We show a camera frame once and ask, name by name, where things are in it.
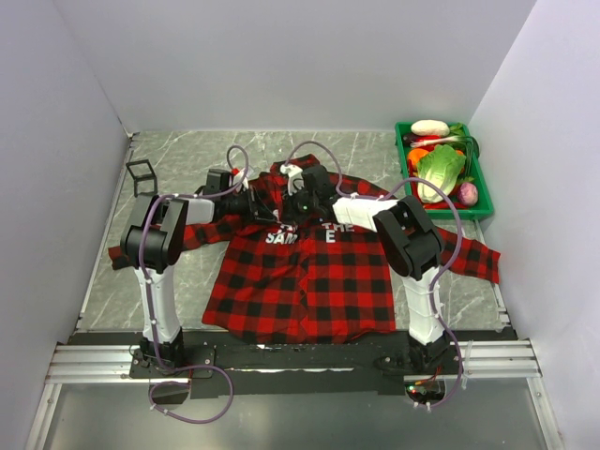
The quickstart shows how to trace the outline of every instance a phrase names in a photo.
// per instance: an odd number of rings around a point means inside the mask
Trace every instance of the white wall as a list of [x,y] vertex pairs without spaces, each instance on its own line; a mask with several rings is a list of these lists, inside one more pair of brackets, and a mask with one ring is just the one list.
[[73,330],[127,137],[48,0],[0,2],[0,446]]
[[468,121],[534,0],[54,0],[128,131]]
[[472,121],[502,293],[567,448],[600,444],[600,4],[538,0]]

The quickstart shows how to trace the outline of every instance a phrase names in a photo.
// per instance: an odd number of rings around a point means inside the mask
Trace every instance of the marble floor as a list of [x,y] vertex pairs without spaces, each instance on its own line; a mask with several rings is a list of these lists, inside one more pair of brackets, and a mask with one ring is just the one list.
[[[203,184],[211,167],[226,168],[225,151],[232,143],[246,147],[254,173],[267,171],[271,163],[285,159],[293,146],[313,139],[327,145],[337,156],[342,171],[390,189],[401,178],[394,133],[303,131],[147,131],[134,136],[131,160],[149,159],[158,177],[160,192],[193,192]],[[333,171],[334,165],[318,147],[307,145],[298,155],[313,153]],[[241,166],[237,154],[234,164]],[[141,296],[131,269],[113,271],[107,248],[118,246],[134,204],[129,176],[121,188],[97,271],[84,302],[80,331],[141,330]],[[438,221],[455,231],[452,221]],[[463,223],[469,238],[476,238],[473,222]],[[211,329],[202,315],[212,291],[227,243],[217,243],[183,253],[175,269],[177,313],[187,329]],[[408,308],[402,282],[392,273],[398,329],[407,329]],[[499,329],[498,305],[488,281],[446,273],[441,280],[443,316],[456,329]]]

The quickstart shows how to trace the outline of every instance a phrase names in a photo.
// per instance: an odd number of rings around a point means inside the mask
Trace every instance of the green plastic basket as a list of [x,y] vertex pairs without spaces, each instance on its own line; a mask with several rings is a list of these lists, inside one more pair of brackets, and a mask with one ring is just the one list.
[[[396,123],[396,146],[397,152],[400,157],[400,167],[402,168],[402,176],[408,178],[409,168],[406,162],[406,156],[411,151],[411,147],[404,147],[402,145],[402,135],[411,132],[411,125],[413,122],[398,122]],[[469,136],[469,130],[464,127],[465,133]],[[484,173],[479,166],[479,160],[475,157],[471,163],[471,176],[475,179],[473,184],[479,191],[479,201],[477,204],[469,209],[459,209],[458,214],[460,218],[466,218],[469,220],[476,220],[481,218],[488,218],[494,213],[494,206],[491,203],[489,197],[488,186],[484,178]],[[413,188],[410,183],[404,185],[407,195],[413,195]],[[453,218],[452,211],[449,209],[428,209],[427,213],[431,218]]]

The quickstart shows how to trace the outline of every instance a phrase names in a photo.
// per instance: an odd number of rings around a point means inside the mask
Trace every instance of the lettuce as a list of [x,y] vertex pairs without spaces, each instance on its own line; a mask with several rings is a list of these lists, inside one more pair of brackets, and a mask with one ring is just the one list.
[[[436,145],[416,165],[419,178],[429,181],[446,195],[450,195],[467,158],[450,145]],[[442,197],[431,187],[420,183],[417,188],[423,203],[437,203]]]

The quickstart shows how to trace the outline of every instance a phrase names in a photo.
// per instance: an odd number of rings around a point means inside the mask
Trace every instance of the plaid shirt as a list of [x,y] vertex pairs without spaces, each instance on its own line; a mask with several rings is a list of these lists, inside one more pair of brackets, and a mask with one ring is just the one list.
[[[312,155],[292,161],[301,168]],[[287,176],[281,163],[250,181],[271,210],[283,210]],[[331,173],[332,182],[338,179]],[[385,191],[344,175],[342,189],[378,196]],[[440,230],[442,261],[457,236]],[[247,342],[342,343],[364,333],[396,329],[389,266],[376,233],[312,218],[299,227],[246,223],[226,216],[186,226],[184,249],[230,240],[202,322],[228,329]],[[113,268],[128,265],[119,247],[109,249]],[[498,281],[499,253],[463,240],[454,272]]]

